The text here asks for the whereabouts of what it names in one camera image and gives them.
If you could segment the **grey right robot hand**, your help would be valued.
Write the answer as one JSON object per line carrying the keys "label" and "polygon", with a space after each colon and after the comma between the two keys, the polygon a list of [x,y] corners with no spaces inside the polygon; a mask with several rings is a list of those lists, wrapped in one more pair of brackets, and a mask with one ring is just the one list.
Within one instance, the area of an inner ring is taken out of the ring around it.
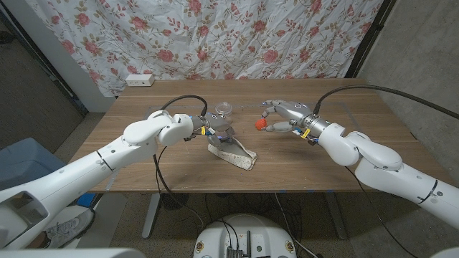
{"label": "grey right robot hand", "polygon": [[[316,139],[330,125],[328,121],[314,115],[306,104],[300,102],[266,100],[263,104],[268,108],[262,113],[262,118],[255,123],[255,127],[260,131],[294,132],[303,139]],[[286,121],[267,125],[266,117],[272,113],[279,114]]]}

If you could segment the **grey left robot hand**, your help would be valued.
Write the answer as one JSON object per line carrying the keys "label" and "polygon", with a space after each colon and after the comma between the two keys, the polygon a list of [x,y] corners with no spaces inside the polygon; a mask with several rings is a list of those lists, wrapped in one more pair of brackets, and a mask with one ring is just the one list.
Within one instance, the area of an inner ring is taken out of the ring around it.
{"label": "grey left robot hand", "polygon": [[205,116],[193,116],[191,118],[194,129],[206,126],[213,133],[207,136],[208,142],[218,150],[223,150],[223,142],[232,142],[232,137],[235,134],[233,127],[220,115],[206,113]]}

